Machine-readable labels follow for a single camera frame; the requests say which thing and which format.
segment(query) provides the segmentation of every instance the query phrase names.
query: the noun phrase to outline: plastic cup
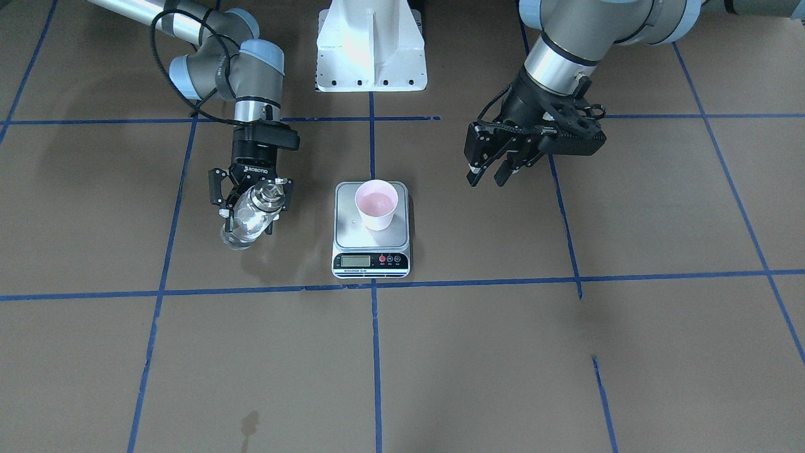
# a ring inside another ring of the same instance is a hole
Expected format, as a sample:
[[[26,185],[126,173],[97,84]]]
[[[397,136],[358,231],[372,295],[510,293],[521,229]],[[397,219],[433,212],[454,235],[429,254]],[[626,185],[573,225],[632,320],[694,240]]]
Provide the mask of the plastic cup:
[[[361,184],[355,192],[357,212],[364,227],[372,231],[380,231],[391,224],[398,201],[397,189],[379,179]]]

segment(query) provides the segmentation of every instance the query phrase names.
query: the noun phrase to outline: scale platform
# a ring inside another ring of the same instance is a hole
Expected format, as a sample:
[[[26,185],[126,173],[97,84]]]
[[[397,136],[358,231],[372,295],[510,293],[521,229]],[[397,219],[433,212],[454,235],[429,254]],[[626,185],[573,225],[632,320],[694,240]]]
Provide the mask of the scale platform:
[[[332,240],[332,274],[338,278],[402,278],[411,271],[408,229],[408,188],[390,181],[399,202],[391,224],[372,231],[361,221],[355,193],[363,182],[336,187],[336,214]]]

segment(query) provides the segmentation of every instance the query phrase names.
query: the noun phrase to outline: light blue joint cap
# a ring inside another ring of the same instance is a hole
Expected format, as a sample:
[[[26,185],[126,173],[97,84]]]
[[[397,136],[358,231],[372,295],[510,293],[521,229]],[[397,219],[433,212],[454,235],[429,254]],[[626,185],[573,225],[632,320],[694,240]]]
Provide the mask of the light blue joint cap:
[[[285,76],[285,54],[277,44],[264,39],[247,39],[241,44],[241,53],[257,58]]]
[[[543,29],[543,21],[539,17],[539,10],[543,6],[543,0],[520,0],[520,19],[528,27]]]
[[[171,81],[176,88],[182,92],[187,99],[201,99],[193,82],[190,80],[190,71],[188,71],[188,56],[177,56],[171,61],[171,67],[168,69],[168,75],[171,76]]]
[[[693,25],[696,24],[696,20],[699,18],[699,13],[702,10],[702,3],[700,0],[687,0],[685,4],[685,11],[682,13],[682,18],[679,21],[679,25],[671,32],[671,34],[662,41],[658,43],[652,43],[652,46],[659,46],[660,44],[668,44],[673,43],[677,39],[685,36]]]
[[[805,19],[805,0],[802,0],[799,5],[791,13],[792,19]]]
[[[231,10],[226,11],[224,14],[234,14],[237,17],[243,19],[243,22],[249,26],[249,29],[252,31],[252,38],[259,38],[260,37],[260,24],[257,23],[257,19],[254,18],[253,15],[247,10],[243,10],[241,8],[232,8]]]

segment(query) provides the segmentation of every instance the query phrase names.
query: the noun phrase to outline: white mounting bracket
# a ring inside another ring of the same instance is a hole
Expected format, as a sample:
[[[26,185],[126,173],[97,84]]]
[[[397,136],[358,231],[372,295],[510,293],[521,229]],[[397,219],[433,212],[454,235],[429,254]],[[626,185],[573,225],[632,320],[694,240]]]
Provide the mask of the white mounting bracket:
[[[316,88],[418,91],[427,86],[422,15],[406,0],[332,0],[319,13]]]

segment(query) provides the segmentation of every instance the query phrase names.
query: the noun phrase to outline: robotic arm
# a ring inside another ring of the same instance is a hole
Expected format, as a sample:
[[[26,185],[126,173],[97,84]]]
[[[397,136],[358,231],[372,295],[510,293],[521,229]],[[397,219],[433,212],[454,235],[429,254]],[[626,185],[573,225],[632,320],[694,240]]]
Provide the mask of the robotic arm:
[[[702,9],[736,14],[805,14],[800,0],[521,0],[520,16],[542,30],[514,81],[469,124],[464,156],[475,186],[485,170],[498,186],[546,154],[590,156],[606,136],[598,120],[603,106],[584,99],[590,76],[613,44],[665,44],[693,27]],[[504,94],[500,114],[483,120]]]
[[[235,126],[228,169],[213,168],[208,173],[210,202],[226,218],[221,232],[224,243],[242,249],[263,231],[270,234],[272,222],[287,209],[293,191],[293,181],[277,175],[277,151],[299,149],[296,131],[279,121],[283,51],[258,39],[257,21],[239,8],[221,13],[188,0],[89,1],[149,24],[157,65],[177,94],[194,114]],[[154,45],[155,30],[197,45],[198,51],[176,57],[168,73]],[[201,109],[215,98],[235,102],[234,120]],[[221,192],[224,179],[233,185],[226,197]]]

